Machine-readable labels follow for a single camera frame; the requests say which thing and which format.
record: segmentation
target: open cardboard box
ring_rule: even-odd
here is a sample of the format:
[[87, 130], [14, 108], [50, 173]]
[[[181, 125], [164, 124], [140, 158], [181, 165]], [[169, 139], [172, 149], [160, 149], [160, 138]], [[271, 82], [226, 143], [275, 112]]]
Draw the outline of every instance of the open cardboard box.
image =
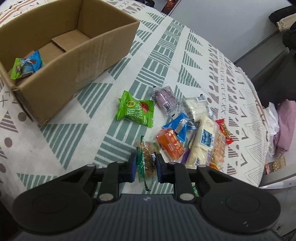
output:
[[[131, 48], [139, 21], [101, 0], [58, 0], [0, 28], [0, 76], [39, 124]], [[45, 66], [10, 79], [15, 58], [39, 49]]]

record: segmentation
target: wrapped snack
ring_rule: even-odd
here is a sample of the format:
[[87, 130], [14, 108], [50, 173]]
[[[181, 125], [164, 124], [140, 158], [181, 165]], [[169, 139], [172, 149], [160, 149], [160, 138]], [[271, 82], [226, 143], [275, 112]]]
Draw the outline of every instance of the wrapped snack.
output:
[[135, 100], [129, 92], [124, 91], [119, 102], [117, 120], [125, 117], [147, 127], [153, 126], [154, 103], [152, 100]]
[[272, 168], [275, 171], [282, 169], [283, 167], [286, 166], [286, 159], [285, 156], [283, 154], [281, 154], [276, 161], [273, 162], [272, 164]]
[[172, 128], [162, 129], [156, 136], [163, 149], [172, 161], [178, 161], [184, 153], [184, 147], [176, 137]]
[[141, 142], [137, 143], [138, 176], [139, 182], [144, 180], [146, 191], [150, 191], [147, 183], [153, 182], [156, 154], [159, 153], [159, 147], [155, 141], [146, 142], [143, 137], [141, 136]]
[[170, 86], [154, 87], [151, 95], [166, 115], [173, 114], [174, 111], [181, 109], [181, 103], [175, 97]]
[[230, 136], [230, 132], [227, 129], [227, 126], [225, 124], [225, 119], [219, 119], [216, 120], [217, 124], [220, 126], [220, 130], [223, 133], [223, 135], [226, 137], [226, 145], [231, 144], [234, 140]]
[[188, 117], [184, 113], [181, 113], [176, 119], [172, 120], [170, 123], [167, 123], [163, 128], [172, 128], [180, 141], [185, 142], [186, 131], [195, 130], [194, 125], [188, 124]]
[[35, 51], [28, 58], [16, 58], [10, 78], [16, 80], [37, 72], [44, 66], [39, 51]]
[[187, 168], [196, 169], [198, 165], [210, 164], [218, 131], [219, 126], [207, 115], [203, 115], [186, 163]]
[[209, 107], [203, 95], [196, 98], [185, 98], [182, 104], [187, 116], [195, 123], [200, 122], [201, 117], [209, 113]]
[[224, 162], [224, 153], [226, 146], [226, 137], [219, 130], [216, 136], [214, 151], [211, 159], [213, 165], [217, 165]]

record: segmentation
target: wall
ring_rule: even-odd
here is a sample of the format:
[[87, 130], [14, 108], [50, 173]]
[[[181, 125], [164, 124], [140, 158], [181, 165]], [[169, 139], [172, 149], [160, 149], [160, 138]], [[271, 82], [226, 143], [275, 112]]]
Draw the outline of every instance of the wall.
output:
[[236, 61], [276, 31], [268, 16], [287, 0], [181, 0], [170, 15]]

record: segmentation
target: patterned bedsheet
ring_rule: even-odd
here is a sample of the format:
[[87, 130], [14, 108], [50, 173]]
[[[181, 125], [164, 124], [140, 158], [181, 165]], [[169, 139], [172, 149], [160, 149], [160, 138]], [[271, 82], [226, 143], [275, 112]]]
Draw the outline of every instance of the patterned bedsheet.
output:
[[[0, 26], [49, 0], [0, 6]], [[260, 102], [244, 72], [186, 26], [135, 1], [106, 0], [141, 23], [129, 54], [83, 89], [46, 126], [31, 122], [0, 78], [0, 191], [10, 206], [25, 190], [85, 164], [98, 168], [127, 160], [141, 135], [151, 139], [167, 122], [155, 108], [154, 127], [115, 119], [123, 90], [149, 99], [154, 85], [169, 84], [178, 98], [203, 93], [215, 119], [225, 118], [234, 142], [225, 152], [223, 172], [254, 186], [262, 177], [267, 130]], [[171, 193], [171, 184], [150, 186]], [[137, 181], [125, 193], [146, 193]]]

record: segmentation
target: white cloth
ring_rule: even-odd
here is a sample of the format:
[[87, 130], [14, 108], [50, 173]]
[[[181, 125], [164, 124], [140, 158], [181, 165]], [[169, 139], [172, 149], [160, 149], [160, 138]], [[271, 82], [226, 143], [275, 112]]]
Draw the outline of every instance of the white cloth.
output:
[[277, 22], [277, 26], [280, 32], [284, 32], [290, 29], [295, 22], [296, 22], [296, 13], [281, 19], [279, 22]]

